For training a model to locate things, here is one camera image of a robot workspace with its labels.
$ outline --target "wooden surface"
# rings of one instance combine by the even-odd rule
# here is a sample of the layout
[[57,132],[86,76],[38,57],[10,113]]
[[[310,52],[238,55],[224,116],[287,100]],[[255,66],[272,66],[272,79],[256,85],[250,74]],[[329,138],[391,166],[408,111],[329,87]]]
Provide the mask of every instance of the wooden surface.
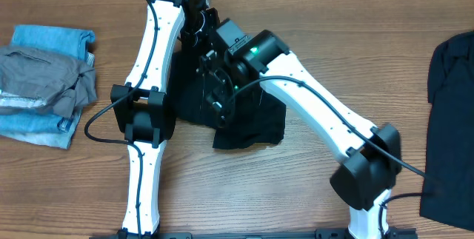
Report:
[[[403,158],[423,169],[430,105],[427,72],[435,47],[474,26],[474,0],[213,0],[221,19],[248,33],[269,29],[336,97],[377,125],[391,122]],[[144,31],[143,0],[0,0],[0,44],[15,24],[92,29],[99,102],[83,115],[68,151],[0,138],[0,238],[87,238],[114,233],[127,205],[125,147],[87,140],[84,123],[122,84]],[[113,113],[93,134],[122,138]],[[294,112],[277,147],[212,149],[213,131],[178,122],[161,168],[163,232],[276,232],[344,227],[348,208],[329,177],[338,164]],[[394,193],[417,192],[407,170]],[[419,199],[390,204],[391,225],[421,238],[474,238],[418,216]]]

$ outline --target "white leg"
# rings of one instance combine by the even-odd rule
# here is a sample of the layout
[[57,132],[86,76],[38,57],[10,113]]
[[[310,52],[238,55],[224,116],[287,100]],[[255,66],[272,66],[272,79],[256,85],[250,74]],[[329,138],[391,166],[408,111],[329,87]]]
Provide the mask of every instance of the white leg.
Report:
[[[349,232],[355,239],[380,239],[378,229],[378,213],[380,204],[390,197],[391,190],[385,190],[374,201],[373,207],[366,210],[356,210],[350,208]],[[382,215],[382,226],[384,231],[388,231],[387,211]]]
[[[160,223],[158,213],[158,185],[160,181],[160,168],[163,151],[166,141],[161,143],[158,149],[153,149],[151,144],[134,142],[141,150],[143,156],[143,173],[140,191],[140,221],[141,233],[157,230]],[[136,192],[138,187],[138,177],[140,173],[140,160],[138,153],[133,147],[128,147],[130,156],[130,182],[128,186],[128,206],[122,228],[126,228],[129,233],[138,234],[138,224],[136,217]]]

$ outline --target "wooden plank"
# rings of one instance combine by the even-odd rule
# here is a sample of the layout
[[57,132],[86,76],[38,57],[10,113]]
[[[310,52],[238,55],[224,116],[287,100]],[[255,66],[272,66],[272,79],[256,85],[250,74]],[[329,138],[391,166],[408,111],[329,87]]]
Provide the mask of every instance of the wooden plank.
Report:
[[[328,90],[377,125],[401,131],[404,160],[424,168],[427,72],[435,47],[472,29],[474,0],[213,0],[221,18],[248,33],[270,29]],[[89,141],[88,118],[108,103],[136,59],[144,31],[143,0],[0,0],[0,44],[15,24],[93,29],[99,102],[88,107],[70,150],[0,138],[0,238],[87,238],[120,228],[127,203],[124,147]],[[285,139],[223,152],[213,131],[180,121],[164,154],[163,232],[277,232],[346,226],[347,207],[328,178],[337,164],[321,141],[288,112]],[[93,127],[122,138],[111,112]],[[394,193],[417,192],[404,170]],[[391,225],[420,238],[471,238],[418,216],[419,199],[390,204]]]

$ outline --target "white arm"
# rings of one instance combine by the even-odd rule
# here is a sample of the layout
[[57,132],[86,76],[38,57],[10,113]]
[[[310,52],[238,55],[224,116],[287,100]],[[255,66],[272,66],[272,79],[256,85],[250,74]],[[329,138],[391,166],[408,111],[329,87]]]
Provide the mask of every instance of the white arm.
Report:
[[[147,71],[147,78],[140,86],[142,90],[151,90],[158,87],[160,92],[166,92],[168,75],[170,73],[171,55],[176,44],[176,39],[184,26],[184,11],[182,7],[174,7],[172,2],[155,1],[153,3],[158,18],[158,38],[155,45],[153,58]],[[155,20],[152,11],[148,7],[147,26],[141,42],[138,58],[128,75],[126,83],[132,87],[137,85],[150,54],[155,32]],[[141,233],[157,230],[160,215],[158,213],[158,186],[160,179],[161,158],[166,147],[166,141],[162,142],[158,149],[153,149],[150,143],[134,142],[139,147],[143,156],[143,173],[140,191],[140,221]],[[128,232],[138,234],[136,214],[136,192],[138,177],[140,173],[140,162],[137,151],[128,147],[130,156],[130,182],[128,190],[128,205],[122,228]]]
[[[344,106],[306,71],[294,53],[281,54],[267,67],[269,70],[265,74],[262,73],[261,77],[282,75],[304,81],[326,98],[362,135],[366,138],[373,136],[370,129],[375,127],[375,124]],[[319,135],[340,164],[349,158],[346,154],[349,148],[360,149],[364,145],[364,142],[357,135],[351,133],[347,126],[342,124],[341,120],[309,90],[284,80],[263,81],[260,86],[289,108],[295,110]],[[389,196],[390,190],[385,190],[374,200],[374,206],[368,211],[350,208],[349,232],[355,239],[379,239],[381,237],[378,230],[379,205]],[[384,211],[382,225],[387,231],[386,215],[387,213]]]

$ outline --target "black fabric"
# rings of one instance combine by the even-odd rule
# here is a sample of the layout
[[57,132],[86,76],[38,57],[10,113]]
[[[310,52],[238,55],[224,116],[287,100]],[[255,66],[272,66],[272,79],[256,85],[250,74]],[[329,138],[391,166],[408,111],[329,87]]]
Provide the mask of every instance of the black fabric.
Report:
[[428,77],[433,105],[427,134],[426,173],[420,216],[474,231],[474,33],[439,45]]
[[260,88],[236,100],[236,113],[226,128],[218,128],[216,113],[203,99],[218,86],[211,75],[196,73],[198,54],[173,54],[168,94],[176,116],[194,124],[216,129],[213,147],[243,149],[255,143],[278,144],[284,136],[287,108]]

